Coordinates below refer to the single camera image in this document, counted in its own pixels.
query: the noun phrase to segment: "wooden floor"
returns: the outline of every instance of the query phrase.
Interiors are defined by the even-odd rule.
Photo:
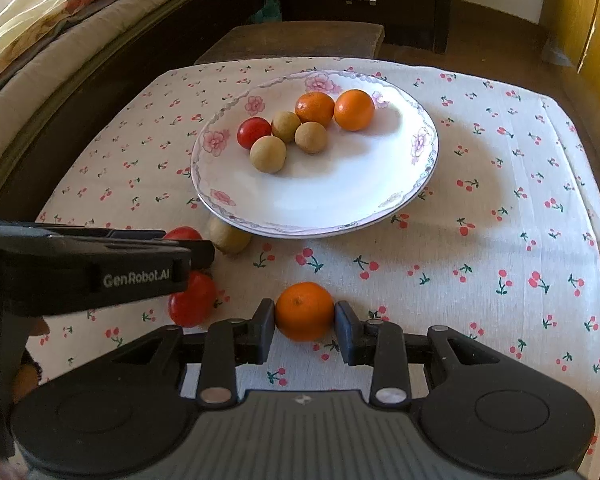
[[[436,66],[450,72],[511,83],[551,96],[577,127],[600,188],[600,157],[591,140],[596,139],[598,132],[591,132],[590,136],[585,128],[580,100],[573,99],[573,93],[565,88],[561,77],[564,69],[541,60],[546,37],[545,31],[538,25],[455,0],[446,54],[384,44],[379,59]]]

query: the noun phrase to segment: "white tablecloth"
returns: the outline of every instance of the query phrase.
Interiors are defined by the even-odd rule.
[[[412,333],[452,326],[589,401],[596,437],[580,471],[597,478],[600,194],[575,128],[549,97],[376,60],[182,68],[152,82],[93,139],[39,220],[165,230],[184,224],[204,235],[208,212],[193,189],[189,155],[205,121],[250,85],[325,69],[386,78],[411,93],[440,134],[433,177],[403,210],[358,232],[307,241],[255,237],[239,256],[218,254],[212,272],[220,290],[210,321],[250,317],[261,298],[276,299],[287,286],[312,280],[349,301],[360,317],[388,318]],[[46,380],[168,322],[160,298],[50,319],[50,335],[29,346]],[[191,368],[187,392],[196,382]],[[241,391],[366,392],[371,375],[368,367],[344,365],[333,336],[298,344],[279,333],[265,365],[237,373]],[[421,374],[415,382],[414,392],[424,395]]]

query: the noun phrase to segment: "orange fruit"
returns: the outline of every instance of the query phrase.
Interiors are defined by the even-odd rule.
[[[322,92],[302,94],[296,101],[296,115],[303,123],[320,123],[325,128],[333,117],[333,99]]]
[[[362,90],[347,90],[336,101],[333,118],[344,130],[356,132],[369,126],[376,106],[369,94]]]
[[[276,326],[292,341],[314,341],[333,325],[333,298],[314,282],[291,285],[276,302]]]

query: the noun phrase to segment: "white plate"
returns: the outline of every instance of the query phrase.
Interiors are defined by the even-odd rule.
[[[237,140],[252,116],[271,120],[294,110],[305,92],[333,99],[352,88],[372,96],[376,113],[360,132],[328,127],[317,155],[287,145],[285,167],[260,173]],[[424,187],[438,158],[438,134],[424,108],[381,79],[337,70],[287,75],[251,88],[227,103],[198,134],[191,178],[200,200],[229,224],[276,238],[319,238],[377,222]]]

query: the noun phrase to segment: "cherry tomato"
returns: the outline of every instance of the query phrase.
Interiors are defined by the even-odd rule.
[[[260,137],[271,135],[271,124],[262,117],[252,117],[244,121],[238,128],[238,144],[250,150]]]
[[[211,313],[217,295],[214,281],[206,274],[192,270],[187,290],[169,296],[169,317],[176,325],[199,325]]]
[[[176,227],[164,235],[164,240],[202,240],[200,233],[186,225]]]

